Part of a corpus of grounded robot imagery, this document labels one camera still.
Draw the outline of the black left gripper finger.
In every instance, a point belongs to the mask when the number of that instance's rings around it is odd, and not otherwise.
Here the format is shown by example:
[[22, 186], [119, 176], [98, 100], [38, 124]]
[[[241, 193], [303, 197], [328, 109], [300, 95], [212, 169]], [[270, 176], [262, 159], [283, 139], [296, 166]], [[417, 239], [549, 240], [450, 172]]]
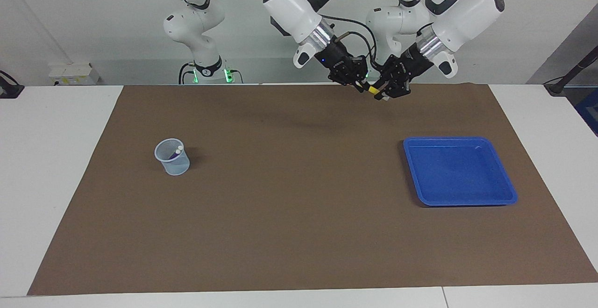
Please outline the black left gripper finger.
[[390, 78], [387, 82], [387, 97], [397, 99], [409, 95], [412, 91], [410, 89], [410, 77], [408, 75], [400, 75]]
[[398, 98], [398, 61], [386, 61], [379, 69], [380, 77], [373, 87], [377, 90], [374, 94], [376, 100], [390, 100]]

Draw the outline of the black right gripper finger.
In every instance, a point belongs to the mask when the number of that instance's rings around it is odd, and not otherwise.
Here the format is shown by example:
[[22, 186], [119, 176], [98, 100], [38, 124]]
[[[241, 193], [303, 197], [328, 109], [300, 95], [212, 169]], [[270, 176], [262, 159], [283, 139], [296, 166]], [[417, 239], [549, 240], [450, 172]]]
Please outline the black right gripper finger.
[[338, 84], [357, 87], [359, 61], [340, 61], [329, 68], [329, 79]]
[[369, 87], [367, 74], [368, 62], [365, 55], [349, 58], [349, 83], [359, 93], [364, 93]]

